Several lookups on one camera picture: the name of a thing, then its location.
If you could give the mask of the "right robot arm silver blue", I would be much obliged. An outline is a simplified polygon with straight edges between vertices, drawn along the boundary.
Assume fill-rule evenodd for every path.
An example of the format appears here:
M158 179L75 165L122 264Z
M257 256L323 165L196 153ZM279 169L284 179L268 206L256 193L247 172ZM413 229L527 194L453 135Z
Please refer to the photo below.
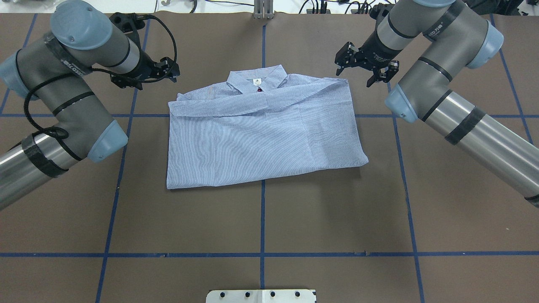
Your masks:
M493 58L504 35L462 0L398 0L373 18L362 45L347 42L336 53L336 74L361 67L372 72L367 87L389 82L399 70L398 55L423 36L430 44L388 93L387 108L409 123L423 121L538 207L538 148L452 86L464 69Z

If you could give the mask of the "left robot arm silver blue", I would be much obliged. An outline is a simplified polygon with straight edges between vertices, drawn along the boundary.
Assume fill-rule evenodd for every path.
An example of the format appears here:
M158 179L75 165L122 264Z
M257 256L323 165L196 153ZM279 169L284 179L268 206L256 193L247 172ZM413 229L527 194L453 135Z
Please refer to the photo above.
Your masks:
M1 157L1 209L69 168L98 163L122 149L128 136L84 81L93 72L109 74L119 88L180 74L177 57L154 61L142 50L139 29L150 14L107 16L83 0L56 6L50 31L1 64L1 79L23 98L35 132Z

